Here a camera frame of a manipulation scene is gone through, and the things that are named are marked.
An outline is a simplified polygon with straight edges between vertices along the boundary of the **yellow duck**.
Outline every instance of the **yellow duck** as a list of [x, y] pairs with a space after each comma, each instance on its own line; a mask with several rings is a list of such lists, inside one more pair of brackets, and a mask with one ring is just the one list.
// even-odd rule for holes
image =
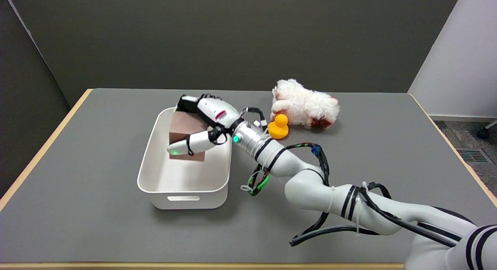
[[288, 118], [284, 114], [275, 117], [275, 121], [268, 124], [268, 132], [275, 139], [282, 139], [288, 135]]

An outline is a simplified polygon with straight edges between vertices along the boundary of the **stuffed animal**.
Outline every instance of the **stuffed animal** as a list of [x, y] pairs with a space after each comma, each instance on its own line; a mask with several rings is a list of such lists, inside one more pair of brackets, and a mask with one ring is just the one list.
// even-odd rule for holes
[[326, 93], [305, 89], [294, 79], [279, 80], [272, 93], [271, 120], [285, 114], [291, 125], [317, 129], [326, 129], [337, 121], [338, 100]]

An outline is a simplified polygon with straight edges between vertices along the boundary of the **brown box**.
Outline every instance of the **brown box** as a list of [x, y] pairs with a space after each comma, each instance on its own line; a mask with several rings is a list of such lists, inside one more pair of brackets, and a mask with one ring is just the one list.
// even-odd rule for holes
[[[169, 127], [169, 144], [186, 139], [190, 134], [205, 130], [207, 130], [207, 123], [202, 121], [197, 114], [175, 111]], [[188, 154], [169, 155], [169, 158], [175, 160], [204, 161], [205, 152], [195, 153], [191, 156]]]

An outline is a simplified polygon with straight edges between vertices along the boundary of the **floor vent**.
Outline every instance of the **floor vent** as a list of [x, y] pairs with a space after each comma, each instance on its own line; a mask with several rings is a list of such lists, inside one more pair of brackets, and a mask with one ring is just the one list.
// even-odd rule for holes
[[481, 148], [456, 148], [467, 164], [493, 164]]

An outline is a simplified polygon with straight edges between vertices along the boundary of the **table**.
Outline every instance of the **table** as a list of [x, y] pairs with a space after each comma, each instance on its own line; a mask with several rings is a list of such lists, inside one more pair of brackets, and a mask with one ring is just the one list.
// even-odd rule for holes
[[[268, 91], [84, 93], [1, 199], [0, 267], [402, 268], [412, 239], [405, 230], [388, 237], [334, 233], [290, 247], [319, 213], [291, 207], [284, 181], [271, 180], [256, 197], [242, 192], [255, 162], [236, 146], [224, 205], [154, 208], [136, 178], [156, 116], [182, 94], [204, 92], [269, 115]], [[497, 221], [495, 196], [412, 96], [333, 95], [341, 105], [335, 125], [325, 132], [292, 127], [283, 142], [321, 144], [331, 185], [376, 181], [398, 201], [454, 210], [478, 225]], [[295, 153], [316, 162], [308, 150]], [[325, 225], [346, 223], [330, 215]]]

